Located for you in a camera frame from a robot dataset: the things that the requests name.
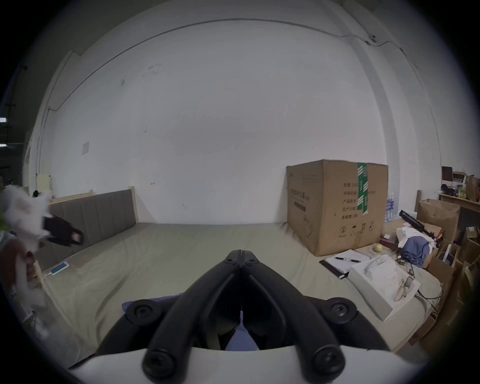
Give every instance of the smartphone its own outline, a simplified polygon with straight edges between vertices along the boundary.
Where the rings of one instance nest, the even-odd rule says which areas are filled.
[[[56,275],[58,272],[63,271],[65,268],[68,268],[69,266],[70,266],[70,264],[68,264],[68,262],[64,261],[63,263],[58,264],[57,266],[50,269],[50,273],[52,274],[52,276]]]

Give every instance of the white box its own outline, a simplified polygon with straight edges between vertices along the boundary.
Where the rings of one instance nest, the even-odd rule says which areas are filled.
[[[401,308],[403,308],[405,304],[407,304],[410,300],[412,300],[412,298],[415,296],[415,293],[417,293],[420,287],[420,282],[413,279],[413,282],[407,289],[407,296],[403,299],[399,301],[392,301],[386,299],[380,292],[375,289],[372,281],[365,275],[365,269],[375,259],[377,259],[377,257],[352,266],[350,272],[348,273],[348,279],[362,294],[365,301],[372,307],[378,317],[380,317],[382,321],[385,321],[390,318],[394,313],[397,313]],[[405,280],[408,277],[411,277],[398,265],[396,266],[396,271],[400,276],[404,276]]]

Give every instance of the wall cable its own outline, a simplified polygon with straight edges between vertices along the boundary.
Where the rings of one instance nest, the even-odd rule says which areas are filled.
[[[347,38],[347,37],[353,37],[353,38],[357,38],[359,40],[361,40],[363,43],[367,44],[368,46],[371,46],[371,47],[374,47],[374,48],[378,48],[378,47],[381,47],[383,46],[384,44],[387,44],[387,43],[392,43],[394,44],[397,48],[400,49],[400,51],[403,53],[403,55],[405,56],[405,59],[408,61],[408,63],[413,67],[415,67],[411,62],[410,60],[408,59],[406,53],[403,51],[403,49],[397,44],[395,43],[394,41],[391,41],[391,40],[387,40],[381,44],[378,44],[378,45],[375,45],[375,44],[372,44],[370,41],[364,39],[363,37],[360,37],[356,34],[347,34],[347,35],[337,35],[337,34],[334,34],[332,32],[329,32],[329,31],[326,31],[324,29],[320,29],[320,28],[316,28],[316,27],[312,27],[312,26],[308,26],[308,25],[304,25],[304,24],[299,24],[299,23],[295,23],[295,22],[289,22],[289,21],[283,21],[283,20],[277,20],[277,19],[261,19],[261,18],[246,18],[246,17],[232,17],[232,18],[225,18],[225,19],[213,19],[213,20],[206,20],[206,21],[202,21],[202,22],[197,22],[197,23],[191,23],[191,24],[186,24],[186,25],[182,25],[182,26],[179,26],[179,27],[175,27],[175,28],[171,28],[167,31],[163,31],[163,32],[160,32],[160,33],[157,33],[153,36],[150,36],[142,41],[139,41],[138,43],[135,43],[133,44],[132,46],[124,49],[122,52],[116,54],[115,56],[113,56],[112,58],[108,59],[106,62],[104,62],[102,65],[100,65],[98,68],[96,68],[93,72],[91,72],[87,77],[85,77],[70,93],[69,95],[60,103],[60,105],[57,107],[57,108],[51,108],[48,106],[48,103],[50,101],[50,97],[53,93],[53,89],[55,88],[55,85],[57,83],[57,80],[58,78],[60,77],[63,69],[65,68],[65,65],[66,63],[68,62],[68,59],[65,61],[57,79],[55,80],[55,83],[50,91],[50,95],[48,96],[48,99],[47,99],[47,107],[45,108],[44,110],[44,113],[43,113],[43,116],[42,116],[42,121],[41,121],[41,124],[40,124],[40,132],[42,134],[42,138],[41,138],[41,142],[40,142],[40,136],[39,136],[39,140],[37,142],[37,164],[36,164],[36,177],[35,177],[35,183],[36,183],[36,178],[38,176],[38,173],[40,172],[40,157],[41,157],[41,150],[42,150],[42,144],[43,144],[43,133],[45,132],[45,125],[46,125],[46,121],[47,121],[47,117],[48,117],[48,113],[50,111],[58,111],[64,104],[65,102],[70,98],[70,96],[73,95],[73,93],[78,89],[80,88],[80,86],[85,83],[91,76],[93,76],[97,71],[99,71],[101,68],[103,68],[105,65],[107,65],[108,63],[110,63],[111,61],[115,60],[117,57],[119,57],[120,55],[124,54],[125,52],[128,52],[130,49],[133,49],[135,47],[137,47],[138,45],[140,44],[143,44],[149,40],[152,40],[156,37],[159,37],[159,36],[162,36],[162,35],[165,35],[165,34],[168,34],[168,33],[171,33],[171,32],[175,32],[175,31],[178,31],[178,30],[181,30],[181,29],[185,29],[185,28],[189,28],[189,27],[193,27],[193,26],[197,26],[197,25],[203,25],[203,24],[212,24],[212,23],[219,23],[219,22],[228,22],[228,21],[259,21],[259,22],[267,22],[267,23],[277,23],[277,24],[286,24],[286,25],[291,25],[291,26],[296,26],[296,27],[300,27],[300,28],[305,28],[305,29],[310,29],[312,31],[315,31],[315,32],[320,32],[320,33],[323,33],[325,35],[328,35],[328,36],[331,36],[331,37],[335,37],[335,38],[340,38],[340,39],[343,39],[343,38]],[[422,83],[420,82],[420,86],[422,87],[424,93],[425,93],[425,89],[422,85]],[[430,112],[432,114],[432,117],[433,117],[433,112],[432,112],[432,108],[430,107],[430,102],[428,102],[429,104],[429,108],[430,108]],[[436,129],[436,125],[435,125],[435,120],[433,120],[433,124],[435,126],[435,131],[437,133],[437,141],[438,141],[438,145],[439,145],[439,152],[440,152],[440,141],[438,139],[438,132],[437,132],[437,129]]]

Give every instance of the pen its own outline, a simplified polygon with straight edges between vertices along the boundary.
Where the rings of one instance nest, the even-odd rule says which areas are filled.
[[[345,257],[335,257],[338,260],[351,261],[352,263],[361,263],[360,260],[346,259]]]

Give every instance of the green tape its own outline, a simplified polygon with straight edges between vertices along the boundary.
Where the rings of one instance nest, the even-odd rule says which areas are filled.
[[[357,174],[359,177],[357,211],[362,211],[362,215],[366,215],[368,213],[368,175],[365,163],[357,163]]]

